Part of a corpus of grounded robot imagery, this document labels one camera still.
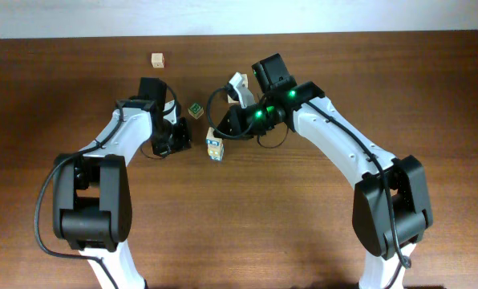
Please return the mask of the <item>blue D letter block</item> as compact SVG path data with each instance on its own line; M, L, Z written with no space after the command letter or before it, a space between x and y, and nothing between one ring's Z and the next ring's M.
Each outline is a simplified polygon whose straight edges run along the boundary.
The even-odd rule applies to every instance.
M224 145L222 143L221 146L219 147L213 147L213 146L208 146L208 155L209 156L212 156L212 155L221 155L223 156L224 154Z

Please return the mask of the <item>yellow edged wooden block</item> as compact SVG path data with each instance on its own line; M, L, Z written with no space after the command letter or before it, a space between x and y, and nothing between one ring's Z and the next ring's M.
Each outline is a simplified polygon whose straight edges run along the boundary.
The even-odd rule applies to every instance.
M221 155L212 155L210 156L210 159L213 161L222 161L222 156Z

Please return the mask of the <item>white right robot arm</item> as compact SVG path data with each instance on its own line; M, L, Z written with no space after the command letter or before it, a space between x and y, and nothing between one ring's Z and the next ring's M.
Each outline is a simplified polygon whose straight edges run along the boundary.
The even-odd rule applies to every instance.
M282 78L260 100L240 74L223 87L237 101L216 136L230 140L260 137L275 125L315 145L354 190L352 225L366 250L360 288L401 288L410 255L433 223L423 165L412 155L399 159L351 125L315 83Z

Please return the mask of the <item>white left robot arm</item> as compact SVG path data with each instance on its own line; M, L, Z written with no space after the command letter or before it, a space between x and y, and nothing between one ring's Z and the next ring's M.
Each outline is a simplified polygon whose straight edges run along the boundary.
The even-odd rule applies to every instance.
M60 154L45 183L53 186L53 231L68 258L89 262L103 288L145 288L128 245L132 200L127 166L152 143L164 158L188 149L190 133L176 100L146 96L117 102L103 131L76 153Z

